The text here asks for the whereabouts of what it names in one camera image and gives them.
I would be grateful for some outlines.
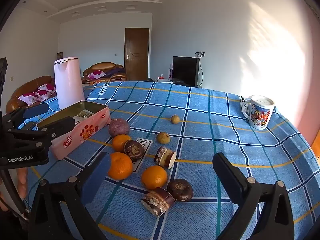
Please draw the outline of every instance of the kettle lid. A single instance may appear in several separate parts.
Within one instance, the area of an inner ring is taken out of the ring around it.
[[[66,62],[66,61],[69,61],[69,60],[73,60],[73,59],[79,59],[78,57],[65,57],[65,58],[62,58],[62,59],[58,59],[54,62],[54,64],[59,64],[59,63],[62,63],[62,62]]]

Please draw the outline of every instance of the brown door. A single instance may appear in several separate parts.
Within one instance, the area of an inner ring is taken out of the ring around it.
[[[148,79],[149,29],[126,28],[124,35],[124,68],[128,80]]]

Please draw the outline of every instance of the pink tin box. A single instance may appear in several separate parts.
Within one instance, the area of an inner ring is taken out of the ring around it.
[[[37,127],[41,129],[41,127],[66,116],[73,117],[77,125],[71,132],[52,140],[51,151],[58,160],[62,160],[111,121],[108,106],[89,101],[79,101],[42,120],[37,124]]]

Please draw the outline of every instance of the human hand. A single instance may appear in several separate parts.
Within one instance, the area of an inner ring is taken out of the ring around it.
[[[28,174],[28,168],[20,168],[17,169],[17,176],[18,176],[18,194],[20,198],[24,199],[27,195],[27,189],[28,189],[28,184],[27,184],[27,174]],[[0,197],[4,199],[3,194],[0,192]],[[3,211],[7,211],[7,207],[0,201],[0,208]]]

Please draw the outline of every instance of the cable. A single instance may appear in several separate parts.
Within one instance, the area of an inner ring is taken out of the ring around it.
[[[6,206],[7,209],[9,209],[16,217],[21,217],[24,219],[21,215],[19,215],[17,212],[15,212],[3,199],[0,197],[0,201],[2,202],[3,205]]]
[[[201,69],[201,73],[202,73],[202,81],[201,81],[200,85],[198,86],[198,88],[200,88],[200,87],[201,87],[202,82],[203,82],[203,71],[202,71],[201,61],[200,61],[200,58],[201,58],[202,56],[203,56],[203,55],[201,54],[201,55],[200,55],[200,57],[199,57],[199,65],[200,65],[200,69]]]

